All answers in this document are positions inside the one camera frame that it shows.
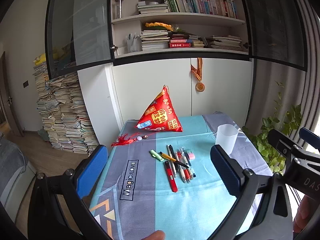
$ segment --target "gray sofa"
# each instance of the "gray sofa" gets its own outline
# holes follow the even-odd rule
[[[13,222],[35,174],[19,147],[0,132],[0,202]]]

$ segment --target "wooden floor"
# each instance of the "wooden floor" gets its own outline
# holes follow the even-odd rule
[[[75,169],[78,164],[85,158],[87,154],[76,154],[65,151],[56,150],[51,147],[51,143],[45,142],[36,132],[24,132],[24,137],[12,135],[10,132],[4,132],[6,126],[1,125],[0,130],[5,137],[16,143],[23,154],[30,160],[37,172],[43,172],[47,176],[61,175],[68,168]],[[24,199],[21,202],[18,215],[16,218],[17,228],[27,237],[28,208],[30,203],[31,192],[33,189],[35,178],[30,184]],[[67,218],[70,227],[79,232],[79,228],[74,222],[69,209],[64,201],[63,196],[58,195],[61,207]]]

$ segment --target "green highlighter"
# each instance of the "green highlighter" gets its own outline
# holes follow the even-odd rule
[[[164,158],[161,157],[161,155],[159,155],[158,153],[156,153],[154,150],[150,151],[151,155],[155,158],[157,158],[159,161],[163,162]]]

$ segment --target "red tassel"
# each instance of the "red tassel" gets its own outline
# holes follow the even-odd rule
[[[128,136],[128,134],[124,134],[124,135],[119,135],[118,138],[117,138],[117,141],[112,143],[111,144],[111,147],[114,147],[114,146],[119,146],[119,145],[126,145],[126,144],[130,144],[130,143],[133,143],[135,141],[137,141],[138,139],[135,138],[135,139],[131,139],[131,137],[133,136],[137,136],[139,135],[140,133],[134,133],[133,135],[131,135],[128,139],[126,139],[126,137]]]

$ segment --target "screw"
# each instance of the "screw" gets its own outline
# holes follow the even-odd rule
[[[300,163],[301,163],[301,160],[298,159],[298,158],[294,158],[294,161],[295,161],[297,164],[300,164]]]
[[[43,179],[44,178],[44,174],[43,173],[39,173],[38,175],[37,175],[37,179]]]
[[[252,171],[252,170],[250,170],[250,169],[245,169],[245,171],[248,172],[250,176],[253,175],[253,171]]]
[[[67,176],[71,176],[74,172],[75,172],[75,171],[74,171],[73,169],[67,169],[66,172],[65,172],[65,174],[66,174]]]

